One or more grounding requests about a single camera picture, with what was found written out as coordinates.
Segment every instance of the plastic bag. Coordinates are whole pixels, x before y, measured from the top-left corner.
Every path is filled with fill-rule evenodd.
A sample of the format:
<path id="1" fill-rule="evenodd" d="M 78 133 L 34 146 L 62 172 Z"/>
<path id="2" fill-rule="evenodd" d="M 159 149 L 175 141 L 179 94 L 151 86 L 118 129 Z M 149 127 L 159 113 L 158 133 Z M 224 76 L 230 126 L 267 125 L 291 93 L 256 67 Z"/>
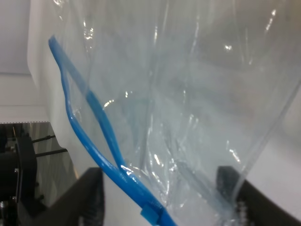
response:
<path id="1" fill-rule="evenodd" d="M 298 1 L 54 0 L 69 121 L 153 225 L 236 225 L 246 173 L 299 87 Z M 220 166 L 241 174 L 228 202 Z"/>

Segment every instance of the blue drawstring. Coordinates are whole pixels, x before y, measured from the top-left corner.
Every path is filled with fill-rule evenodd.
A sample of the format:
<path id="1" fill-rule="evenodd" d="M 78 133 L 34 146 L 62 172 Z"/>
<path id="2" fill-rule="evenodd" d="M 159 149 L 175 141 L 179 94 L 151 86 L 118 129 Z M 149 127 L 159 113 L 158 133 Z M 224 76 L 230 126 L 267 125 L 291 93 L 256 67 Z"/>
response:
<path id="1" fill-rule="evenodd" d="M 112 181 L 114 181 L 115 184 L 117 184 L 132 200 L 134 200 L 134 202 L 136 202 L 142 208 L 141 215 L 144 216 L 152 225 L 176 226 L 175 222 L 171 219 L 162 204 L 138 180 L 138 178 L 136 178 L 136 176 L 130 171 L 130 169 L 126 167 L 124 159 L 120 153 L 113 128 L 95 94 L 88 88 L 80 73 L 67 57 L 66 53 L 62 50 L 61 46 L 58 44 L 54 36 L 49 39 L 48 43 L 61 72 L 67 116 L 71 127 L 73 128 L 76 136 L 81 141 L 82 145 L 85 147 L 94 161 L 102 168 L 104 173 L 107 174 L 107 176 Z M 97 147 L 93 144 L 91 139 L 80 126 L 76 117 L 73 115 L 72 106 L 70 103 L 69 83 L 64 73 L 64 69 L 69 72 L 70 76 L 77 84 L 79 90 L 85 96 L 89 106 L 94 113 L 94 116 L 96 117 L 103 131 L 103 135 L 108 143 L 108 146 L 119 169 L 112 165 L 98 151 Z"/>

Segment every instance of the white surface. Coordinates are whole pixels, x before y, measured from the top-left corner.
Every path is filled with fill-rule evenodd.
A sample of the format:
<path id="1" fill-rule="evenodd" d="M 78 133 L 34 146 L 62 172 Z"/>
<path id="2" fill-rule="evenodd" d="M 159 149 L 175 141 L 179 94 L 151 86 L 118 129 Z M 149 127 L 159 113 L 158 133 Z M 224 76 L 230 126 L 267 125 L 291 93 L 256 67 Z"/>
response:
<path id="1" fill-rule="evenodd" d="M 54 33 L 54 10 L 49 0 L 32 0 L 28 47 L 28 64 L 36 86 L 43 90 L 43 101 L 61 146 L 69 150 L 71 159 L 79 174 L 95 166 L 91 157 L 79 143 L 72 131 L 65 112 L 63 90 L 59 70 L 48 48 L 48 39 Z M 300 112 L 298 99 L 292 109 Z M 268 198 L 301 220 L 301 145 L 296 142 L 295 131 L 300 131 L 299 117 L 290 116 L 278 128 L 265 150 L 254 165 L 247 179 Z M 139 207 L 133 203 L 110 179 L 105 177 L 106 226 L 148 225 L 139 215 Z"/>
<path id="2" fill-rule="evenodd" d="M 47 121 L 27 66 L 30 0 L 0 1 L 0 123 Z"/>

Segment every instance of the metal rod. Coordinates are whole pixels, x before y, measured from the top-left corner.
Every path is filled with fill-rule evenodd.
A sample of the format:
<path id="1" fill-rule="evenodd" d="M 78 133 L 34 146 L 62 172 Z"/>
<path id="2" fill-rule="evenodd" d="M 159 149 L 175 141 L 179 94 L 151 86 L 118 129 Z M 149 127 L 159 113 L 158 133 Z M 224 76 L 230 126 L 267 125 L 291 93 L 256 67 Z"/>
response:
<path id="1" fill-rule="evenodd" d="M 43 137 L 43 138 L 39 138 L 39 139 L 33 140 L 32 143 L 36 143 L 36 142 L 43 141 L 43 140 L 49 140 L 49 139 L 51 139 L 51 138 L 55 138 L 55 135 L 52 135 L 52 136 L 48 135 L 48 136 L 46 136 L 46 137 Z"/>
<path id="2" fill-rule="evenodd" d="M 68 152 L 68 151 L 67 151 L 67 149 L 63 148 L 63 149 L 59 149 L 59 150 L 55 150 L 55 151 L 51 151 L 51 152 L 39 153 L 39 154 L 36 154 L 36 157 L 42 157 L 42 156 L 51 155 L 51 154 L 59 154 L 59 153 L 63 153 L 63 152 Z"/>

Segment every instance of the white wall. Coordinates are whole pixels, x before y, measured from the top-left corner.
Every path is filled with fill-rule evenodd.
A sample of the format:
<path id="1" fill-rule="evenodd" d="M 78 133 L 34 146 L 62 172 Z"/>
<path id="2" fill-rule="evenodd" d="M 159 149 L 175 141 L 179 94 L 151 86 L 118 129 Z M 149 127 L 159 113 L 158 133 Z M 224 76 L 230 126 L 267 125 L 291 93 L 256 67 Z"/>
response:
<path id="1" fill-rule="evenodd" d="M 47 121 L 27 66 L 30 0 L 0 0 L 0 123 Z"/>

